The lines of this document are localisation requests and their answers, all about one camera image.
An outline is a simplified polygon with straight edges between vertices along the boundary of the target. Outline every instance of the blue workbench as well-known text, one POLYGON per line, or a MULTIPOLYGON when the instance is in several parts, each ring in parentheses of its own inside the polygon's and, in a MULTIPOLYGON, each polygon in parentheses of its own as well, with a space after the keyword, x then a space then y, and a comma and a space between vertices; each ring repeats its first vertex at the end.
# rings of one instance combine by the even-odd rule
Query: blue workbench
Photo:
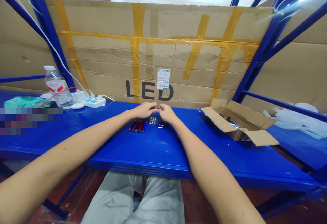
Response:
POLYGON ((314 170, 327 165, 327 138, 317 140, 299 130, 285 130, 275 125, 267 131, 279 141, 281 147, 314 170))
MULTIPOLYGON (((35 94, 1 91, 0 105, 17 95, 35 94)), ((42 128, 27 129, 25 135, 0 135, 0 158, 33 160, 69 136, 135 106, 107 102, 97 109, 69 109, 57 121, 41 122, 42 128)), ((233 141, 201 110, 174 108, 174 111, 225 163, 241 185, 303 192, 319 185, 271 147, 233 141)), ((158 113, 153 116, 160 121, 158 113)), ((128 131, 130 124, 119 130, 87 164, 96 169, 193 178, 185 151, 172 127, 158 129, 148 124, 144 134, 135 134, 128 131)))

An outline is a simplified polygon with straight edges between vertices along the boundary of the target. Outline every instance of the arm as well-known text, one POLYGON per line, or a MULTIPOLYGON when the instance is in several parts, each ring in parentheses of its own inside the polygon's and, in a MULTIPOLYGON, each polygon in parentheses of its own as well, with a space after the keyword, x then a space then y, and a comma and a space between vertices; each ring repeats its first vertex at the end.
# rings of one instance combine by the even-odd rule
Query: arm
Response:
POLYGON ((146 102, 82 130, 1 183, 0 223, 26 223, 69 172, 91 157, 127 122, 149 117, 157 111, 156 106, 146 102))
POLYGON ((213 207, 219 223, 265 223, 224 163, 178 119, 170 106, 161 104, 161 118, 176 130, 192 173, 213 207))

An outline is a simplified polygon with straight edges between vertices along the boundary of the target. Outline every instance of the person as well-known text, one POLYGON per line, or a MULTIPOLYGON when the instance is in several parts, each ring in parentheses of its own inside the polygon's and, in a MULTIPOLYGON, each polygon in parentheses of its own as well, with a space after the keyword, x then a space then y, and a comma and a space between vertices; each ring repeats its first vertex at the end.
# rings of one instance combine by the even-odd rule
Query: person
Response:
MULTIPOLYGON (((86 128, 51 148, 0 184, 0 223, 26 223, 57 184, 132 119, 159 112, 176 130, 192 173, 219 223, 265 223, 224 163, 175 115, 169 105, 143 103, 86 128)), ((184 223, 180 182, 108 172, 82 223, 184 223), (133 191, 143 192, 133 212, 133 191)))

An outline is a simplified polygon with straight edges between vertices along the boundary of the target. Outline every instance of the white mouse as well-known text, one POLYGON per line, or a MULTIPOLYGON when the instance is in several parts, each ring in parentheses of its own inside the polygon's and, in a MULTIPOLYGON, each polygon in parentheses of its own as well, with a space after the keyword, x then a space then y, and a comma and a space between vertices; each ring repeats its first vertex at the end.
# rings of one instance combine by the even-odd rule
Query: white mouse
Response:
POLYGON ((81 108, 83 108, 85 106, 85 104, 84 103, 75 103, 75 104, 72 104, 71 105, 71 108, 72 109, 81 109, 81 108))

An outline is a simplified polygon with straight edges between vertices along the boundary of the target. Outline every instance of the floor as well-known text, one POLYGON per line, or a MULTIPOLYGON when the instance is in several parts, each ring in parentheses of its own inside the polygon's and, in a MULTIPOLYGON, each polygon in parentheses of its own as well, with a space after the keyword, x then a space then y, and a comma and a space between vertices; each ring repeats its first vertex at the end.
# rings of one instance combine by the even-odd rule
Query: floor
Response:
MULTIPOLYGON (((71 172, 54 189, 54 191, 50 194, 49 199, 54 203, 57 203, 70 184, 79 175, 81 170, 82 168, 78 168, 71 172)), ((99 188, 106 173, 107 171, 99 170, 87 170, 84 173, 76 187, 61 205, 62 210, 67 210, 70 213, 69 217, 65 221, 60 221, 57 216, 49 212, 46 208, 40 207, 28 224, 80 223, 88 208, 88 205, 99 188)), ((213 209, 197 183, 189 180, 181 180, 181 185, 183 191, 186 224, 218 223, 213 209)), ((244 187, 243 189, 255 206, 261 204, 278 193, 278 191, 274 190, 250 187, 244 187)), ((295 206, 266 220, 266 222, 267 224, 325 224, 326 220, 327 198, 318 201, 306 201, 301 205, 295 206)))

